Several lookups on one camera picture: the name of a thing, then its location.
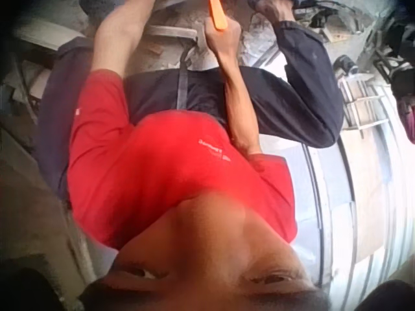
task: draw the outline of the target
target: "hair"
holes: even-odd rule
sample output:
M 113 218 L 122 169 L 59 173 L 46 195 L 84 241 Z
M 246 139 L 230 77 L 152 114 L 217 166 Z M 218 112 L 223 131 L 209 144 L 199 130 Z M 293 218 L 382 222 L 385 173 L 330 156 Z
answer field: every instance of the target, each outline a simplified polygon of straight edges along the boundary
M 147 292 L 115 290 L 95 281 L 79 297 L 85 311 L 137 310 L 141 303 L 152 299 Z M 251 296 L 265 310 L 328 311 L 331 303 L 327 294 L 317 288 L 292 294 L 259 294 Z

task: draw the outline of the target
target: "man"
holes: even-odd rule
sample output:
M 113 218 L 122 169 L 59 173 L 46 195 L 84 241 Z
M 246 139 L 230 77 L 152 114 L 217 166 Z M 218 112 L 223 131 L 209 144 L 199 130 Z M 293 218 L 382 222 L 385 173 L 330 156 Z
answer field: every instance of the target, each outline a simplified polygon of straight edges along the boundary
M 107 276 L 82 295 L 86 310 L 327 309 L 289 246 L 296 223 L 288 166 L 259 145 L 259 132 L 316 147 L 337 140 L 342 100 L 322 43 L 295 24 L 289 0 L 250 2 L 274 26 L 288 85 L 239 68 L 239 24 L 228 19 L 218 32 L 208 19 L 220 70 L 189 72 L 189 111 L 174 110 L 177 71 L 123 82 L 153 4 L 130 0 L 102 22 L 74 112 L 73 214 L 89 236 L 119 250 Z M 67 142 L 56 122 L 67 121 L 48 119 L 45 108 L 56 111 L 51 98 L 66 92 L 57 91 L 59 78 L 52 73 L 42 103 L 40 167 L 61 180 L 65 154 L 56 145 Z M 64 185 L 49 184 L 58 193 Z

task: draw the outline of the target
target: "red t-shirt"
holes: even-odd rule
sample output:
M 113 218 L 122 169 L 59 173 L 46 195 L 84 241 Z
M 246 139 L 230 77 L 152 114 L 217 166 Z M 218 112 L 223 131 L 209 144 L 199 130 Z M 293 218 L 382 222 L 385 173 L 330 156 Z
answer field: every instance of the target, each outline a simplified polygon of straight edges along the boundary
M 243 157 L 210 115 L 169 110 L 128 120 L 123 81 L 95 71 L 80 94 L 68 171 L 75 219 L 121 249 L 166 211 L 202 190 L 240 200 L 287 242 L 296 235 L 294 195 L 282 157 Z

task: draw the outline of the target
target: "hand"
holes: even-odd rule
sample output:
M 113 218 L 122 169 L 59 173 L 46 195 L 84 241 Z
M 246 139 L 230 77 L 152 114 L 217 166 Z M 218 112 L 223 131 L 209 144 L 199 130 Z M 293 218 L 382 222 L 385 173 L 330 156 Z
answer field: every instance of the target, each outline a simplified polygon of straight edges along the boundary
M 221 64 L 237 62 L 239 39 L 241 38 L 241 26 L 237 21 L 226 17 L 228 28 L 216 30 L 211 17 L 205 20 L 206 42 L 215 53 Z

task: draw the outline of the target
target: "orange handle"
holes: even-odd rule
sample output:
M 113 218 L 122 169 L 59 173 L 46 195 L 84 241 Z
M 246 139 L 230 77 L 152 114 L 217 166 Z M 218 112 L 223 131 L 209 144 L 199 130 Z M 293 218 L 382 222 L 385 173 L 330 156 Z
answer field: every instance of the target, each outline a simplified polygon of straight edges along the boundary
M 210 14 L 213 19 L 213 24 L 217 30 L 225 30 L 228 28 L 228 20 L 226 20 L 225 12 L 223 12 L 220 0 L 210 1 Z

